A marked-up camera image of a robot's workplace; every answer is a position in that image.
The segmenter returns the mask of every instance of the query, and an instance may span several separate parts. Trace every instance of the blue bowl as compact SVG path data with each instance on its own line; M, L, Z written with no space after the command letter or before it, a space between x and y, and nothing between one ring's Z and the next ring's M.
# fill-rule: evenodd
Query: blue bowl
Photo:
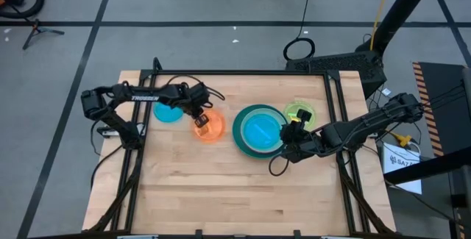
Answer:
M233 123L235 144L250 157L271 158L285 147L280 130L286 123L283 114L273 107L264 104L246 107Z
M162 122L171 123L180 120L183 117L183 110L178 107L173 109L169 106L158 102L154 106L155 117Z

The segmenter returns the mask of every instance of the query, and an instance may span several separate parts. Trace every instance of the wooden table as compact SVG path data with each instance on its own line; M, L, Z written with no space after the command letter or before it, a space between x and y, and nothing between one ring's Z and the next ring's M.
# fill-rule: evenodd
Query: wooden table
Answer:
M139 71L122 71L119 82L137 85L138 76ZM157 76L157 86L170 77ZM132 233L192 235L202 229L205 235L293 235L293 230L299 229L303 235L348 235L335 156L291 164L284 175L274 177L268 172L268 160L242 154L231 133L238 112L251 104L269 104L283 111L290 101L302 100L314 107L316 127L330 122L323 78L196 77L226 96L226 101L214 97L211 101L224 113L227 132L218 143L206 144L194 137L188 116L175 124L163 124L151 116ZM183 81L195 84L188 78L175 80ZM366 113L358 73L341 72L341 84L349 119ZM333 82L331 86L340 119ZM130 120L132 109L133 103L125 103L117 112ZM105 140L102 156L119 144L118 138ZM375 149L374 142L366 144ZM123 157L124 151L120 151L98 170L84 229L93 226L116 197ZM366 200L384 223L395 229L378 156L361 149L356 157ZM279 159L274 170L280 170L284 162ZM352 204L356 229L361 230L355 199ZM121 216L126 209L127 201ZM124 227L123 217L119 227Z

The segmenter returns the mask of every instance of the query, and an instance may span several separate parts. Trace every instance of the orange and black caution tape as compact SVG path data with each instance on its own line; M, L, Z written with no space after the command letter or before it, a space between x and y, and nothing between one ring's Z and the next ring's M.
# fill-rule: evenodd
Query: orange and black caution tape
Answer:
M460 221L460 223L462 222L461 220L461 215L458 213L458 220ZM461 239L464 239L464 227L462 225L459 226L459 234L460 234L460 238Z
M419 88L419 96L422 104L425 105L425 122L427 123L428 134L430 135L430 140L432 142L432 149L435 156L443 156L442 145L440 143L439 132L436 129L435 118L433 116L433 111L430 107L427 107L430 101L428 96L427 88L425 86L425 80L420 68L419 63L413 63L415 80L417 82L417 87Z

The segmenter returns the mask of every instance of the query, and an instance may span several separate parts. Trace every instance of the concrete floor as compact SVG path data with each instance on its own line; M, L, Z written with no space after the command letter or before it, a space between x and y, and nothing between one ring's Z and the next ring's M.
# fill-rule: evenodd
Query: concrete floor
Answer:
M380 0L310 0L306 21L373 21ZM471 22L468 0L445 0L457 22ZM386 11L394 0L387 0ZM95 21L102 0L46 0L42 21ZM109 0L103 21L299 21L304 0ZM0 18L0 21L11 21ZM437 0L422 0L408 21L446 22ZM29 28L0 26L0 91L9 95L0 106L0 230L16 238L52 144L77 69L85 71L78 91L116 82L121 70L150 68L158 56L165 69L283 69L283 47L299 27L60 27L64 36L45 34L22 51ZM316 42L316 55L352 51L371 28L306 27ZM460 28L465 42L471 29ZM87 42L93 42L89 57ZM305 54L294 47L292 57ZM411 62L465 65L449 27L402 28L384 54L386 87L393 93L417 93ZM88 203L89 180L98 157L89 144L91 122L75 97L57 156L33 219L29 237L79 232ZM425 122L419 122L422 150L432 157ZM413 126L398 132L415 137ZM101 139L96 137L97 146ZM446 176L424 182L425 198L443 201ZM413 198L390 192L397 228L406 235L448 238L448 224ZM442 210L451 215L450 208Z

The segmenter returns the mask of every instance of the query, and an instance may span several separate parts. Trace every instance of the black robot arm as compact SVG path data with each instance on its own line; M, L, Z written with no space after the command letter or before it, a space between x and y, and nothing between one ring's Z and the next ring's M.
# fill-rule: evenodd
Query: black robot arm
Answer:
M423 107L411 94L401 93L389 100L382 108L351 121L333 122L313 132L303 129L311 114L300 110L301 122L292 121L283 125L281 140L286 144L282 157L292 163L318 155L326 157L338 151L356 150L368 135L386 129L394 122L413 123L422 118Z
M141 88L129 85L127 82L111 87L98 87L82 92L82 108L86 118L92 121L103 121L110 128L116 130L121 137L125 149L139 149L142 146L140 134L136 125L125 121L115 111L117 106L126 101L151 101L161 102L171 108L179 107L184 113L190 115L198 127L208 122L208 117L203 114L203 107L212 107L209 96L214 91L204 83L199 82L189 87L183 82L177 85L164 85L161 88ZM110 102L105 101L104 95L108 95Z

